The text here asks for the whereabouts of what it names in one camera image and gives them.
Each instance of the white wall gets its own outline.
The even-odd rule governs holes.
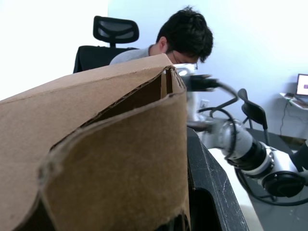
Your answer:
[[[143,48],[154,43],[162,24],[188,4],[205,16],[215,38],[213,52],[200,65],[199,74],[210,73],[236,90],[246,88],[249,98],[265,109],[269,130],[279,134],[285,106],[279,92],[294,90],[297,74],[308,73],[308,2],[111,0],[108,15],[136,21],[140,38],[125,46]],[[202,97],[210,100],[210,106],[229,99],[221,90]],[[238,102],[227,109],[243,120],[241,105]],[[308,112],[294,107],[289,112],[308,122]],[[308,125],[286,113],[282,134],[307,138]]]
[[[92,35],[107,0],[1,0],[0,100],[73,73],[82,45],[105,45]]]

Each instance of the wall outlet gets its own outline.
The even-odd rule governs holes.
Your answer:
[[[201,100],[200,101],[200,109],[203,109],[203,108],[207,108],[208,105],[209,105],[210,101],[209,100]]]

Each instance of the cardboard flap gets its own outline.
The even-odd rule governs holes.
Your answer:
[[[172,69],[170,64],[165,55],[158,55],[102,67],[1,101],[1,228],[12,230],[29,212],[37,194],[38,166],[54,144]]]
[[[58,231],[153,231],[189,217],[186,95],[85,127],[41,168],[40,191]]]

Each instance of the gray shirt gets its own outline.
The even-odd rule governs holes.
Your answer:
[[[150,47],[139,50],[130,50],[123,53],[118,54],[113,60],[111,60],[110,64],[119,64],[123,62],[127,62],[130,60],[141,59],[150,56],[149,55]]]

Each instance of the robotic arm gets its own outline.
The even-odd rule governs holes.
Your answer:
[[[208,88],[221,87],[235,96],[234,99],[215,108],[199,110],[210,111],[206,121],[189,121],[188,127],[195,131],[204,132],[203,143],[207,149],[219,148],[225,155],[226,161],[234,166],[236,174],[247,192],[258,200],[272,205],[295,206],[308,202],[308,199],[292,202],[277,203],[265,201],[251,192],[244,175],[257,181],[270,195],[277,197],[292,197],[308,186],[308,141],[295,154],[287,154],[262,142],[255,140],[245,129],[244,125],[233,119],[222,108],[238,100],[237,94],[228,86],[219,83],[217,79],[203,75],[192,75],[194,69],[190,66],[177,66],[182,73],[187,91],[205,91]],[[221,111],[229,119],[215,118],[213,113]]]

